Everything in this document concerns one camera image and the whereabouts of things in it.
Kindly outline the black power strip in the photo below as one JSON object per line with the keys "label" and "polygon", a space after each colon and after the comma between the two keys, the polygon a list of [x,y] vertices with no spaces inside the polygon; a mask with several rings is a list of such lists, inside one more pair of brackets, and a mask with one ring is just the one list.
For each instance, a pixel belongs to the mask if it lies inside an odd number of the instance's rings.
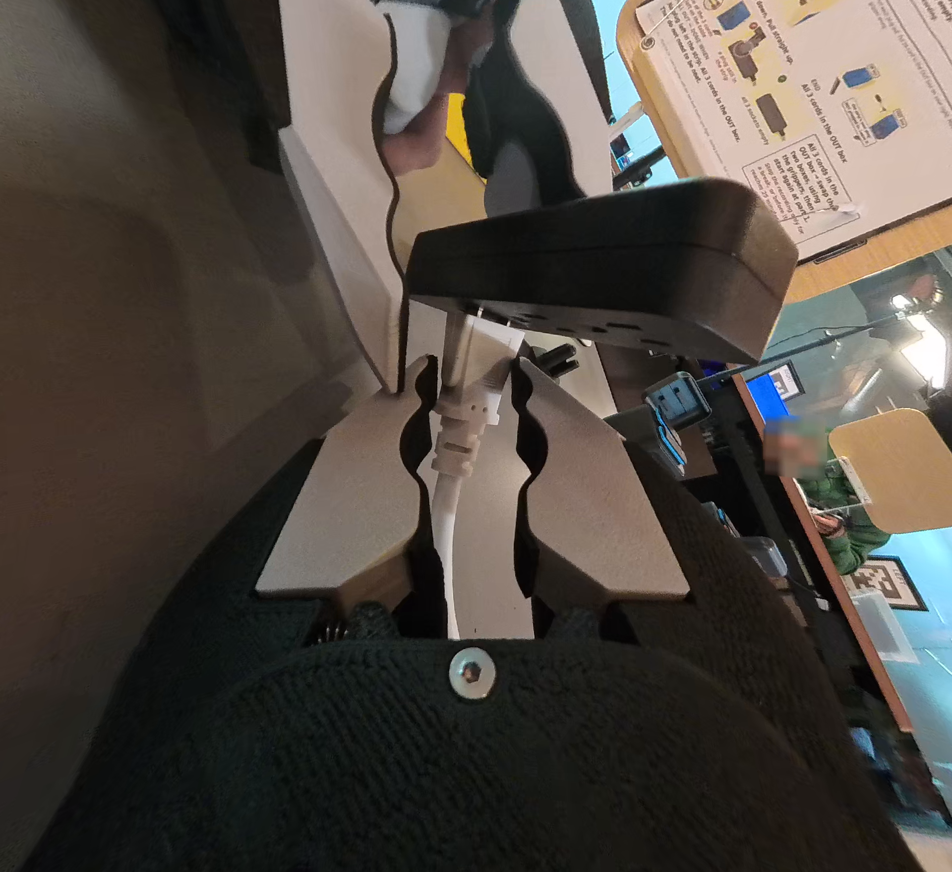
{"label": "black power strip", "polygon": [[421,233],[411,299],[723,364],[765,352],[799,262],[764,201],[698,178]]}

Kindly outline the black power plug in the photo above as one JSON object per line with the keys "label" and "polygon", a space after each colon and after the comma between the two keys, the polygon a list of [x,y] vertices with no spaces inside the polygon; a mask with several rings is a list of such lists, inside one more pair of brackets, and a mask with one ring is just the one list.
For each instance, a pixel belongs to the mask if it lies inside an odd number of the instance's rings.
{"label": "black power plug", "polygon": [[561,343],[548,350],[530,344],[529,354],[528,358],[533,365],[553,379],[562,378],[580,366],[576,358],[577,348],[571,343]]}

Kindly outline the printed instruction sheet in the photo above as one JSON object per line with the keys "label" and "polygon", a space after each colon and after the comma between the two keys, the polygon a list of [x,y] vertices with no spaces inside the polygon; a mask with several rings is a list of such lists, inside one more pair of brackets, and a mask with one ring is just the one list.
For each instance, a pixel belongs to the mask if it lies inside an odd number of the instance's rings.
{"label": "printed instruction sheet", "polygon": [[950,205],[951,0],[651,0],[689,175],[756,192],[809,259]]}

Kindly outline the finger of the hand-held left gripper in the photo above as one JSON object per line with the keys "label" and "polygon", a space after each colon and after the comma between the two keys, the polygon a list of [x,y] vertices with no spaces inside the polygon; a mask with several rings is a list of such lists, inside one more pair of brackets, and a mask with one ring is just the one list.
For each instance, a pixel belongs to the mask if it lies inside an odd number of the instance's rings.
{"label": "finger of the hand-held left gripper", "polygon": [[493,27],[463,100],[485,215],[610,194],[607,92],[591,0],[496,0]]}
{"label": "finger of the hand-held left gripper", "polygon": [[396,45],[370,0],[279,0],[290,125],[282,165],[363,356],[404,386],[408,307],[392,223],[399,188],[381,154]]}

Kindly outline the white power plug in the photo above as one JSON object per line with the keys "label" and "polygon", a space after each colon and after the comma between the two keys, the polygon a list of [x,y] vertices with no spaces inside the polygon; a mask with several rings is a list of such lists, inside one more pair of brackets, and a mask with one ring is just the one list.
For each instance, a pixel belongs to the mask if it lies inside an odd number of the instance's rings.
{"label": "white power plug", "polygon": [[499,423],[499,406],[525,332],[480,316],[446,319],[441,388],[435,403],[440,428],[432,468],[437,486],[458,485],[473,473],[482,436]]}

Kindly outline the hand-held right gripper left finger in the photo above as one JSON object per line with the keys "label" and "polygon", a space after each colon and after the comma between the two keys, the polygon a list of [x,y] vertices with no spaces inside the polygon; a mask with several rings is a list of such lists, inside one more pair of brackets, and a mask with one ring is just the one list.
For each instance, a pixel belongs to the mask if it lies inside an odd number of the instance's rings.
{"label": "hand-held right gripper left finger", "polygon": [[432,450],[437,359],[407,369],[399,394],[380,390],[328,432],[255,591],[270,599],[402,601],[433,556],[420,468]]}

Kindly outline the small wooden board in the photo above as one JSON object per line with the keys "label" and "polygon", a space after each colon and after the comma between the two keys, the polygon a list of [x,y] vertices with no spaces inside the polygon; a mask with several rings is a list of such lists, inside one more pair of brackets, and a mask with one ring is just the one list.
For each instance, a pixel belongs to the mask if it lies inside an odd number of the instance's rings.
{"label": "small wooden board", "polygon": [[951,526],[950,449],[921,411],[893,409],[837,426],[829,445],[881,531]]}

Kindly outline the yellow box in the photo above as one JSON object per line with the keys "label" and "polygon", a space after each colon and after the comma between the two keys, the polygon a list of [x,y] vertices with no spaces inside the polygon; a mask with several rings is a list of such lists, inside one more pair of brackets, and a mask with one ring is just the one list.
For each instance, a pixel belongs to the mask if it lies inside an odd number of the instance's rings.
{"label": "yellow box", "polygon": [[463,94],[451,94],[448,99],[447,120],[446,120],[446,139],[463,158],[471,170],[473,170],[483,185],[486,184],[486,178],[475,171],[470,151],[470,143],[466,130],[466,123],[463,114],[465,96]]}

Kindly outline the blue monitor screen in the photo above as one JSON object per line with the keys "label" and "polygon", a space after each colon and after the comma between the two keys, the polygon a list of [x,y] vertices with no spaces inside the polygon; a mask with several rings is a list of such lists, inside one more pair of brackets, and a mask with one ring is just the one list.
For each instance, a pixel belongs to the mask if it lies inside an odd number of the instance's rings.
{"label": "blue monitor screen", "polygon": [[767,422],[790,415],[789,404],[805,394],[791,361],[745,378],[744,383],[758,412]]}

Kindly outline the wooden-edged desk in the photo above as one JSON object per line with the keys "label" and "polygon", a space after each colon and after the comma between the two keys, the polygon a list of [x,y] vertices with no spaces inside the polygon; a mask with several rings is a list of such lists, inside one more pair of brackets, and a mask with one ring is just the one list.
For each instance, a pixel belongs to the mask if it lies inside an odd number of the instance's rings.
{"label": "wooden-edged desk", "polygon": [[911,735],[913,725],[852,603],[843,578],[830,559],[799,486],[788,477],[766,473],[763,460],[765,421],[742,377],[725,383],[718,410],[720,425],[737,463],[750,506],[776,541],[794,582],[808,631],[819,646],[832,677],[844,677],[876,698],[889,721]]}

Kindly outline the person's left hand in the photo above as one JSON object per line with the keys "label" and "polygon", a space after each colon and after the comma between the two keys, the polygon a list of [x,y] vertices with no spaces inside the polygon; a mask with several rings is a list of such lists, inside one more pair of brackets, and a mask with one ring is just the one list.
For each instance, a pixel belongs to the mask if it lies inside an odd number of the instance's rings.
{"label": "person's left hand", "polygon": [[444,60],[427,104],[404,130],[384,136],[383,162],[396,178],[437,163],[446,140],[450,96],[467,90],[470,73],[493,44],[494,32],[491,10],[450,28]]}

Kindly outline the black and white printed tag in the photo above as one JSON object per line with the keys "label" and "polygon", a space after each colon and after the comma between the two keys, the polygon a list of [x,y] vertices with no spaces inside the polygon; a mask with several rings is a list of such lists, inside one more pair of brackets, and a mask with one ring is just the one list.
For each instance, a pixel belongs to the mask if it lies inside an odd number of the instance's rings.
{"label": "black and white printed tag", "polygon": [[854,572],[842,576],[841,580],[851,593],[879,592],[893,610],[929,611],[929,606],[898,557],[870,557]]}

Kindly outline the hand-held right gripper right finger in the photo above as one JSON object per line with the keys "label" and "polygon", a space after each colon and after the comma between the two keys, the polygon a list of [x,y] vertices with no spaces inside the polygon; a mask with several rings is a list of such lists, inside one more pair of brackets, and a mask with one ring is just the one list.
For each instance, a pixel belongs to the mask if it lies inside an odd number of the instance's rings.
{"label": "hand-held right gripper right finger", "polygon": [[525,358],[511,365],[514,570],[542,604],[682,601],[688,581],[623,438]]}

